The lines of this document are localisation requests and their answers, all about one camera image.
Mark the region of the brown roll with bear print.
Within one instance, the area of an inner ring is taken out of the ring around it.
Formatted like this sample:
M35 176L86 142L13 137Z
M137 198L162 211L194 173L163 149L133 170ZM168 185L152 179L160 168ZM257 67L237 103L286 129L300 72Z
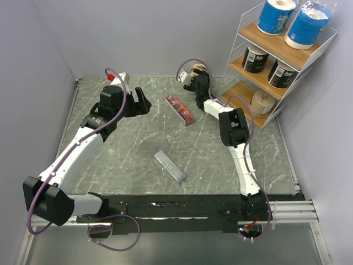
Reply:
M193 76L199 76L199 75L209 76L207 67L202 63L194 63L193 66L191 67L190 74Z

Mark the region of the brown paper roll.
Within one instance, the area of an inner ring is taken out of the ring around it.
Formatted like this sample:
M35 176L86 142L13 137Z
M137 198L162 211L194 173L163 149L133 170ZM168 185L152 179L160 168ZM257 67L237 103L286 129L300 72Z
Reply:
M250 109L254 117L266 115L274 106L275 98L264 91L256 91L250 101Z

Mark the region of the black paper roll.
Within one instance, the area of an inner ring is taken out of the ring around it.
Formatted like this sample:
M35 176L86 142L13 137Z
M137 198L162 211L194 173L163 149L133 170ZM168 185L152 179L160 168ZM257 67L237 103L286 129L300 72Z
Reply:
M268 75L268 84L277 89L288 88L298 76L298 71L276 60Z

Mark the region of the blue printed paper roll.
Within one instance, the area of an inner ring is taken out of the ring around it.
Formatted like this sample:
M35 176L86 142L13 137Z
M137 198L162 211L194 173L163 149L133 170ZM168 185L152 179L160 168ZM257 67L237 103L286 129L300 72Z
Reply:
M293 0L266 1L257 22L258 29L267 35L281 34L297 5L298 1Z

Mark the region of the blue clear-wrapped paper roll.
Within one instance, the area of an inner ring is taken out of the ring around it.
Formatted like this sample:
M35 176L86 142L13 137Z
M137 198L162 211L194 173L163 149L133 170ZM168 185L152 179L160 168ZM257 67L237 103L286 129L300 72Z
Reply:
M342 1L304 1L284 36L286 44L297 50L310 49L341 5Z

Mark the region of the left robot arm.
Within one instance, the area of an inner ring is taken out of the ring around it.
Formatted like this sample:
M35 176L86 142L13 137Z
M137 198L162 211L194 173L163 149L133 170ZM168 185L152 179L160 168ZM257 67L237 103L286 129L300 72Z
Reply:
M28 176L23 192L29 215L36 215L61 226L72 216L90 215L102 222L109 215L109 201L97 193L68 195L67 189L95 149L116 130L122 118L149 113L151 103L141 87L135 89L138 100L127 86L105 86L100 98L85 116L73 140L60 156L38 177Z

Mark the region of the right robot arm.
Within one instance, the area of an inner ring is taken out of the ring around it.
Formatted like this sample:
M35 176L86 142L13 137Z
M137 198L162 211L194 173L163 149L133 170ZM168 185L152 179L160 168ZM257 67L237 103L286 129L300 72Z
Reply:
M185 90L195 93L199 109L218 120L221 141L234 160L241 195L260 193L249 154L247 142L250 139L250 132L243 109L227 107L225 103L212 98L209 93L210 77L206 72L192 74L182 71L178 81L183 84Z

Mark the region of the bottom wooden shelf board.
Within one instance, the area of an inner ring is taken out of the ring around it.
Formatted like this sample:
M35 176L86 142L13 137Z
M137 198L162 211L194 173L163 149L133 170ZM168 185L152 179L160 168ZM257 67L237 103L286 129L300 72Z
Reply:
M230 96L237 95L237 96L240 96L241 99L247 103L247 105L249 105L254 94L255 94L255 90L250 88L244 82L240 81L240 82L236 83L235 85L233 85L229 90L223 92L220 95L220 99L223 102L227 103ZM240 99L233 97L233 98L231 98L231 101L228 105L232 108L242 108L246 119L251 121L250 112L247 109L247 107L245 106L245 104L240 101ZM270 111L268 113L266 113L265 115L263 115L261 117L254 118L255 126L258 129L262 130L267 125L267 123L270 121L270 116L271 116L272 112L274 111L275 107L276 107L276 105L274 105L270 109Z

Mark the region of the wooden shelf board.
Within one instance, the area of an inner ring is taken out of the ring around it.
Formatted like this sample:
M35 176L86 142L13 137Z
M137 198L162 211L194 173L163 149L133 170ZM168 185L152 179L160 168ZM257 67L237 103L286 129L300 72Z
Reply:
M240 81L240 82L236 83L235 85L233 85L229 90L223 92L220 95L220 99L223 102L227 103L230 96L237 95L237 96L240 96L241 99L247 103L247 105L249 105L254 94L255 94L255 90L250 88L244 82ZM231 101L228 105L232 108L242 108L246 119L251 121L250 112L247 109L247 107L245 106L245 104L240 101L240 99L233 97L233 98L231 98ZM274 105L270 109L270 111L268 113L266 113L265 115L263 115L261 117L254 118L255 126L258 129L262 130L267 125L267 123L270 121L270 116L271 116L272 112L274 111L275 107L276 107L276 105Z
M284 33L280 35L264 34L257 28L255 22L240 29L238 34L296 70L303 69L309 57L319 49L318 44L314 44L308 50L294 49L285 42Z
M285 98L285 94L289 94L297 85L299 85L299 82L302 81L303 76L299 76L293 84L289 88L286 89L278 89L273 86L271 86L268 83L268 75L270 73L270 70L273 67L274 61L271 59L267 60L267 63L265 65L265 68L262 72L260 73L250 73L245 71L242 68L242 61L243 61L243 56L238 57L234 61L230 62L228 66L232 68L233 70L237 71L239 74L241 74L243 77L245 77L247 80L249 80L252 84L256 85L260 89L264 90L266 93L270 94L277 100L281 100L282 98Z

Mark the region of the middle wooden shelf board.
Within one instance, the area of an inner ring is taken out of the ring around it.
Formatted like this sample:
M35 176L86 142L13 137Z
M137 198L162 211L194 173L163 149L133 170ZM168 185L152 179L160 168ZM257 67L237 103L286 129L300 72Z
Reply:
M256 85L260 89L264 90L266 93L270 94L277 100L281 100L282 98L285 98L285 94L289 94L297 85L299 85L299 82L302 81L303 76L299 76L293 84L289 88L286 89L278 89L273 86L271 86L268 83L268 75L270 73L270 70L273 67L274 61L271 59L267 60L267 63L265 65L265 68L262 72L260 73L250 73L245 71L242 68L242 61L243 61L243 56L238 57L234 61L230 62L228 66L232 68L233 70L237 71L239 74L241 74L243 77L245 77L247 80L249 80L252 84Z

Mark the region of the top wooden shelf board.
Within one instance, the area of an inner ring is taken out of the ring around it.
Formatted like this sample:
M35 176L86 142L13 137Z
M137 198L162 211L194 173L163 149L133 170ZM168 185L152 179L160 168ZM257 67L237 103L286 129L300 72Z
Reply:
M318 44L314 44L308 50L294 49L285 42L284 33L280 35L264 34L257 28L255 22L240 29L238 34L296 70L303 69L309 57L319 49Z

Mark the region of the red toothpaste box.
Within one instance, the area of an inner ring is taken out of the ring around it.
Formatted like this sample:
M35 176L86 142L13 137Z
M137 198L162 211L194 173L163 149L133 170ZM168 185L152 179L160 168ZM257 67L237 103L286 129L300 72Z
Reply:
M181 120L184 126L188 126L194 122L193 114L175 94L166 96L165 101L167 105L171 107L177 117Z

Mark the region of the silver toothpaste box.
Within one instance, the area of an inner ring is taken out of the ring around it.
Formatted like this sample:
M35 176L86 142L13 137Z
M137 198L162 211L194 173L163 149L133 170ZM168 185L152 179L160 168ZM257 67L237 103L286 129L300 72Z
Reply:
M162 150L158 151L154 157L178 183L185 179L186 175Z

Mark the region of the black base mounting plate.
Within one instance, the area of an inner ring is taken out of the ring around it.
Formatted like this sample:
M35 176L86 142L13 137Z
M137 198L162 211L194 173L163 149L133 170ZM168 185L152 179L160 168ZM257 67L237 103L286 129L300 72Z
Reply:
M113 235L131 232L222 231L236 233L239 222L270 221L262 194L105 195L108 204L98 216L79 215L78 223L113 224Z

